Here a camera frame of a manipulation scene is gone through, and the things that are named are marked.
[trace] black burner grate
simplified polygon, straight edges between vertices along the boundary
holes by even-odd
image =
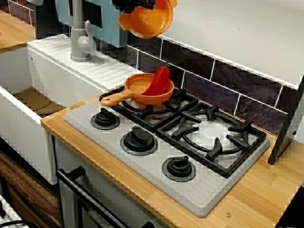
[[[110,91],[106,94],[100,95],[99,101],[101,101],[101,99],[106,96],[119,93],[123,90],[124,90],[124,86],[117,88],[113,91]],[[187,101],[188,103],[183,105],[181,104],[183,101]],[[168,121],[174,119],[184,110],[188,110],[189,108],[192,108],[197,103],[198,103],[198,99],[187,94],[186,90],[184,89],[179,90],[175,88],[171,98],[168,101],[162,103],[166,107],[166,109],[164,110],[154,111],[151,105],[148,105],[146,106],[146,108],[140,110],[138,108],[129,105],[126,101],[122,102],[123,105],[117,104],[112,106],[111,108],[153,133],[156,131],[157,128],[161,127]],[[166,113],[168,113],[168,116],[161,118],[156,123],[151,123],[151,121],[147,120],[147,117],[149,115],[161,115]]]
[[[219,138],[216,138],[213,149],[204,148],[191,141],[187,135],[198,131],[199,127],[184,126],[184,124],[186,121],[200,123],[201,120],[196,116],[202,114],[206,115],[209,121],[214,121],[215,119],[219,118],[232,125],[232,127],[228,128],[229,131],[241,133],[242,139],[239,139],[232,135],[227,135],[227,138],[236,146],[236,148],[231,150],[223,150]],[[167,132],[176,126],[178,126],[178,130],[169,135]],[[257,137],[257,139],[251,145],[248,144],[249,133]],[[204,103],[199,103],[195,107],[187,111],[183,111],[180,116],[176,117],[174,120],[171,120],[159,128],[156,132],[156,135],[225,178],[228,178],[233,173],[233,171],[237,169],[241,163],[264,141],[266,137],[266,134],[264,132],[251,127],[251,122],[241,122],[219,111],[218,107],[210,107]],[[180,142],[181,138],[184,139],[188,146],[185,146],[184,143]],[[206,152],[207,155],[202,155],[194,148],[199,151]],[[230,155],[240,151],[241,153],[239,157],[228,168],[222,167],[215,161],[219,155]]]

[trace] orange frying pan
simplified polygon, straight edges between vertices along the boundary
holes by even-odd
[[[150,84],[152,83],[153,77],[154,74],[138,74],[127,78],[124,83],[125,90],[120,93],[104,97],[101,100],[101,104],[104,107],[111,107],[126,99],[131,98],[134,101],[144,105],[159,105],[169,100],[174,90],[174,84],[171,80],[168,80],[167,85],[159,93],[159,95],[141,95],[149,88]]]

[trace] black knob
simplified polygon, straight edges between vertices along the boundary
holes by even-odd
[[[3,204],[2,204],[2,202],[0,201],[0,216],[1,216],[2,218],[4,218],[5,215],[6,215],[6,213],[5,213],[4,209],[3,209]]]
[[[153,135],[140,127],[133,127],[124,139],[125,146],[135,152],[146,152],[155,146]]]
[[[192,167],[188,156],[175,157],[167,165],[168,172],[175,177],[188,177],[192,173]]]
[[[102,127],[112,126],[116,123],[116,117],[105,108],[101,108],[100,113],[95,118],[95,123]]]

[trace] butcher block counter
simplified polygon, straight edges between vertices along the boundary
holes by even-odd
[[[71,109],[98,98],[45,117],[42,126],[169,227],[273,228],[304,180],[304,145],[293,141],[270,165],[276,137],[268,133],[268,150],[206,217],[198,218],[64,121]]]
[[[26,47],[35,40],[35,27],[0,10],[0,53]]]

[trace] white sink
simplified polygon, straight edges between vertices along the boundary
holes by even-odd
[[[57,178],[52,137],[41,126],[40,116],[12,94],[34,87],[69,107],[140,72],[100,52],[88,62],[74,62],[69,44],[70,38],[59,35],[0,54],[0,137],[53,185]]]

